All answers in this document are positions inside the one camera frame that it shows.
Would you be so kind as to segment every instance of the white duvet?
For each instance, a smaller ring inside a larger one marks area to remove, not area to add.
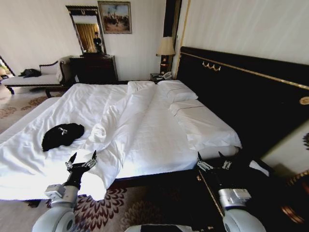
[[[86,161],[94,150],[98,151],[98,163],[84,174],[79,194],[103,199],[121,170],[154,92],[154,84],[149,83],[130,94],[121,85],[74,85],[0,145],[0,199],[46,198],[44,190],[48,185],[64,183],[68,178],[64,162],[76,150],[75,162]],[[70,146],[42,151],[42,138],[50,128],[73,122],[85,127],[81,138]]]

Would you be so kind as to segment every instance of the mirror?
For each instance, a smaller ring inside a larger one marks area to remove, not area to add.
[[[97,6],[66,6],[83,54],[106,54]]]

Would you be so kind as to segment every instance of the mirror frame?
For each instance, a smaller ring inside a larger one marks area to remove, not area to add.
[[[74,19],[73,19],[73,15],[95,15],[97,17],[97,21],[98,21],[98,26],[100,29],[100,36],[101,36],[101,40],[102,40],[102,46],[103,46],[103,54],[106,54],[106,48],[105,48],[105,43],[104,43],[104,38],[103,38],[103,31],[102,31],[102,27],[101,27],[101,21],[100,21],[100,17],[99,17],[99,11],[98,11],[98,7],[97,6],[66,6],[71,20],[72,20],[72,24],[78,39],[78,43],[81,47],[81,51],[84,54],[84,50],[83,50],[83,46],[82,46],[82,42],[79,38],[79,34],[76,28],[76,25],[74,23]]]

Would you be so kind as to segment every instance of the framed painting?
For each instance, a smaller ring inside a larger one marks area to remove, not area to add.
[[[105,34],[132,34],[129,1],[98,1]]]

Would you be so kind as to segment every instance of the black clothing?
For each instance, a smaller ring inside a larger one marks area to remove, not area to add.
[[[96,50],[98,53],[101,53],[102,52],[102,47],[101,47],[101,44],[102,44],[102,40],[100,38],[94,38],[93,39],[93,43],[95,44],[96,46]]]
[[[76,123],[55,126],[44,135],[42,141],[43,151],[48,151],[61,145],[70,146],[75,139],[80,138],[83,134],[84,127]]]
[[[19,76],[27,77],[38,77],[41,76],[41,72],[36,69],[25,69]]]

